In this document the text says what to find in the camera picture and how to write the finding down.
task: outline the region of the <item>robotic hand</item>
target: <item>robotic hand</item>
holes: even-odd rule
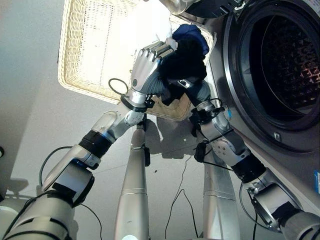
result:
[[[147,108],[152,108],[152,95],[165,89],[159,78],[159,67],[172,53],[163,42],[139,52],[132,70],[132,89],[121,96],[117,110],[106,112],[52,169],[42,186],[43,193],[27,202],[4,240],[71,239],[73,208],[85,200],[94,183],[88,168],[96,169],[109,147],[142,121]],[[204,81],[195,84],[187,79],[180,79],[177,84],[185,88],[196,106],[190,120],[205,137],[205,144],[211,144],[214,152],[231,166],[253,196],[252,204],[263,221],[271,229],[282,231],[286,239],[316,239],[320,218],[303,212],[294,195],[251,154],[225,118],[224,108],[215,107],[209,100],[208,84]],[[202,150],[198,148],[195,156],[199,162],[203,161]]]

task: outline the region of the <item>black cable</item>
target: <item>black cable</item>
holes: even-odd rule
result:
[[[250,200],[252,202],[252,197],[251,197],[249,192],[248,192],[248,195],[249,195],[249,198],[250,198]],[[258,220],[258,214],[257,214],[256,209],[254,209],[254,213],[255,213],[255,223],[254,223],[254,227],[253,227],[252,240],[256,239],[256,229],[257,229],[257,220]]]
[[[222,107],[224,105],[222,100],[220,98],[218,98],[218,97],[211,98],[209,101],[212,101],[212,100],[218,100],[220,102],[220,107]]]
[[[84,206],[85,208],[89,209],[89,211],[91,213],[93,213],[93,215],[96,217],[96,219],[98,220],[99,222],[99,225],[100,225],[100,239],[102,240],[102,224],[101,224],[101,221],[99,219],[99,217],[97,216],[97,214],[90,208],[88,207],[87,205],[84,205],[83,203],[81,203],[80,205]]]
[[[212,162],[204,161],[203,163],[204,164],[213,165],[213,166],[216,166],[216,167],[219,167],[219,168],[222,168],[222,169],[227,169],[227,170],[233,172],[233,170],[231,168],[228,168],[228,167],[225,167],[225,166],[221,166],[221,165],[218,165],[218,164],[215,164],[215,163],[212,163]]]
[[[190,205],[190,208],[191,208],[191,212],[192,212],[192,220],[193,220],[193,226],[194,226],[194,231],[195,231],[195,235],[197,238],[199,238],[199,235],[198,235],[198,231],[197,231],[197,227],[196,227],[196,220],[195,220],[195,213],[194,213],[194,208],[192,207],[192,204],[189,200],[189,198],[187,197],[186,193],[185,193],[185,189],[181,189],[180,192],[178,193],[178,195],[176,196],[176,198],[173,200],[172,204],[171,204],[171,209],[170,209],[170,214],[169,214],[169,218],[168,218],[168,222],[166,223],[166,227],[165,227],[165,231],[164,231],[164,239],[167,239],[167,228],[168,228],[168,225],[169,225],[169,221],[170,221],[170,218],[171,218],[171,213],[172,213],[172,208],[176,202],[176,200],[178,199],[180,193],[183,192],[183,195],[185,196],[186,200],[188,201],[189,205]]]
[[[241,207],[242,207],[244,213],[245,213],[245,214],[247,215],[247,217],[248,217],[251,221],[253,221],[255,224],[259,225],[260,227],[262,227],[262,228],[264,228],[264,229],[270,230],[268,227],[263,226],[263,225],[261,225],[259,222],[257,222],[256,220],[254,220],[254,219],[252,218],[252,216],[250,216],[250,214],[247,212],[247,210],[245,209],[243,200],[242,200],[242,188],[243,188],[243,183],[241,183],[240,189],[239,189],[239,200],[240,200],[240,204],[241,204]]]
[[[119,82],[123,83],[123,84],[125,85],[125,87],[126,87],[126,93],[121,93],[121,92],[118,92],[117,90],[115,90],[115,89],[111,86],[111,81],[119,81]],[[119,94],[119,95],[121,95],[121,96],[124,96],[124,97],[128,98],[128,96],[127,96],[126,94],[129,92],[129,88],[128,88],[128,85],[127,85],[127,83],[126,83],[125,81],[123,81],[123,80],[121,80],[121,79],[119,79],[119,78],[110,78],[109,81],[108,81],[108,85],[109,85],[110,89],[111,89],[113,92],[115,92],[116,94]]]
[[[41,165],[41,168],[40,168],[40,171],[39,171],[39,176],[38,176],[39,185],[40,185],[41,188],[42,188],[42,185],[43,185],[43,184],[42,184],[42,172],[43,172],[44,167],[45,167],[47,161],[49,160],[49,158],[51,158],[51,156],[52,156],[53,154],[55,154],[55,152],[57,152],[57,151],[59,151],[59,150],[61,150],[61,149],[71,149],[71,148],[72,148],[72,146],[62,146],[62,147],[58,147],[58,148],[56,148],[55,150],[53,150],[53,151],[45,158],[44,162],[43,162],[42,165]]]
[[[180,184],[179,184],[178,191],[176,192],[175,197],[174,197],[174,199],[173,199],[173,202],[172,202],[172,204],[171,204],[169,218],[168,218],[168,221],[167,221],[166,226],[165,226],[164,239],[167,239],[167,228],[168,228],[168,225],[169,225],[169,222],[170,222],[171,213],[172,213],[172,208],[173,208],[176,200],[178,199],[178,197],[179,197],[179,195],[180,195],[180,193],[181,193],[182,191],[183,191],[183,195],[185,196],[186,200],[188,201],[188,203],[189,203],[189,205],[190,205],[190,207],[191,207],[191,212],[192,212],[192,219],[193,219],[193,226],[194,226],[194,230],[195,230],[195,235],[196,235],[197,238],[199,237],[199,236],[198,236],[197,227],[196,227],[196,220],[195,220],[194,209],[193,209],[193,207],[192,207],[192,204],[191,204],[191,202],[189,201],[189,199],[188,199],[188,197],[187,197],[187,195],[186,195],[186,193],[185,193],[185,190],[184,190],[184,189],[181,189],[181,190],[180,190],[181,185],[182,185],[182,182],[183,182],[183,180],[184,180],[184,173],[185,173],[185,171],[186,171],[186,169],[187,169],[187,162],[191,159],[191,157],[192,157],[192,156],[190,156],[190,157],[189,157],[187,160],[185,160],[185,162],[184,162],[184,169],[183,169],[182,174],[181,174],[181,182],[180,182]]]
[[[257,220],[258,220],[258,214],[257,214],[257,212],[255,212],[255,221],[257,222]],[[257,223],[255,223],[254,227],[253,227],[252,240],[256,239],[256,229],[257,229]]]

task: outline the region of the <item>robot forearm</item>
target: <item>robot forearm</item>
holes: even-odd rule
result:
[[[291,191],[233,131],[223,111],[224,108],[215,107],[209,100],[192,110],[190,120],[202,132],[203,143],[211,144],[214,153],[231,166],[244,188],[253,196],[252,204],[256,212],[270,229],[283,232],[288,240],[316,239],[317,234],[319,237],[320,217],[303,212]]]

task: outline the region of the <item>wicker basket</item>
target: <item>wicker basket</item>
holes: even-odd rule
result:
[[[125,58],[115,54],[121,28],[121,21],[135,8],[138,0],[65,0],[62,18],[58,80],[72,91],[85,94],[103,101],[118,104],[120,96],[109,85],[110,78],[125,81],[131,88],[131,70],[135,62],[133,55]],[[174,25],[188,23],[171,15]],[[200,28],[210,47],[205,63],[213,46],[213,37]],[[161,99],[153,97],[155,105],[147,113],[176,121],[186,118],[191,103],[184,94],[169,106]]]

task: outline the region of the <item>washing machine drum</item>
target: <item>washing machine drum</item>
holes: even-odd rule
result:
[[[251,0],[226,17],[223,61],[237,110],[260,139],[290,152],[319,151],[319,8]]]

